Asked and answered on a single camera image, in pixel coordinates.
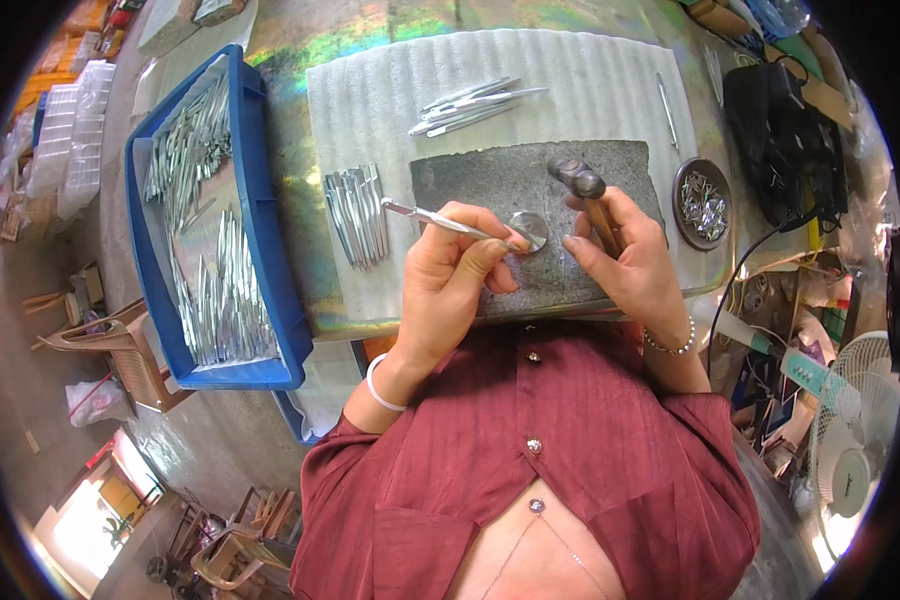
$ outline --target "black cable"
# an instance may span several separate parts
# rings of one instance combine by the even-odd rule
[[[740,262],[737,263],[736,268],[733,270],[733,274],[730,276],[730,282],[728,282],[726,284],[726,288],[723,289],[723,296],[720,298],[720,304],[717,305],[716,314],[713,315],[713,322],[710,323],[710,334],[708,336],[708,341],[706,343],[706,378],[707,379],[710,378],[710,363],[713,360],[713,332],[717,330],[717,319],[720,318],[720,311],[722,311],[724,309],[724,303],[727,301],[727,296],[729,296],[731,294],[731,286],[733,285],[733,282],[736,282],[737,275],[740,274],[740,269],[743,268],[744,262],[746,262],[747,258],[749,258],[750,255],[754,252],[754,250],[756,250],[756,247],[759,246],[760,244],[763,244],[764,242],[766,242],[767,238],[769,238],[771,235],[776,234],[777,232],[782,230],[792,220],[793,220],[793,218],[785,219],[783,222],[780,222],[780,224],[777,225],[776,228],[764,233],[763,237],[761,237],[757,241],[753,242],[753,245],[748,247],[746,249],[746,252],[744,252],[744,255],[740,257]]]
[[[796,82],[800,85],[801,88],[803,88],[804,86],[806,86],[806,85],[807,85],[807,82],[810,81],[810,69],[807,68],[807,65],[804,64],[804,61],[803,61],[803,60],[800,60],[799,58],[797,58],[797,57],[794,56],[793,54],[780,54],[779,56],[777,56],[776,58],[773,59],[773,62],[774,62],[774,63],[779,63],[779,62],[780,62],[781,60],[783,60],[783,59],[791,59],[791,60],[794,61],[797,65],[803,67],[803,80],[797,79]]]

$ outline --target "hammer head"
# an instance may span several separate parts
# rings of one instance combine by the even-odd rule
[[[573,158],[551,158],[547,161],[547,172],[558,180],[577,198],[595,200],[604,195],[607,184],[586,162]]]

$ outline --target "fingernail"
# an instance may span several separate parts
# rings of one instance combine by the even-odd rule
[[[490,245],[490,248],[487,249],[487,252],[494,260],[504,258],[509,251],[510,246],[508,246],[507,242],[503,240],[496,240],[492,245]]]

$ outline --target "white foam mat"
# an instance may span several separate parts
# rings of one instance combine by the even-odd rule
[[[679,152],[671,145],[656,73],[667,90]],[[438,137],[407,134],[420,121],[418,107],[503,75],[521,78],[515,90],[550,91]],[[649,176],[666,221],[680,287],[704,284],[705,255],[684,242],[671,208],[673,176],[683,161],[696,157],[697,140],[669,49],[586,32],[461,31],[397,42],[312,67],[307,70],[307,95],[321,173],[376,162],[384,195],[408,206],[415,204],[410,162],[417,159],[533,142],[645,141]],[[350,267],[329,214],[327,227],[347,317],[399,317],[403,260],[420,236],[417,223],[387,215],[390,258],[370,271]]]

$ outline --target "white bangle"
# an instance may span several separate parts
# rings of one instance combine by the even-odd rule
[[[384,408],[388,408],[391,411],[396,411],[398,413],[402,413],[403,411],[407,410],[406,406],[397,406],[396,404],[391,404],[390,402],[387,402],[382,397],[380,397],[380,394],[377,393],[377,390],[373,389],[373,370],[376,369],[377,365],[380,364],[380,361],[382,361],[385,358],[387,358],[386,352],[384,352],[380,356],[377,356],[376,358],[374,358],[373,362],[370,363],[370,366],[368,366],[366,368],[366,387],[370,390],[370,395],[373,397],[373,400],[375,400],[376,402],[380,402],[380,404],[383,405]]]

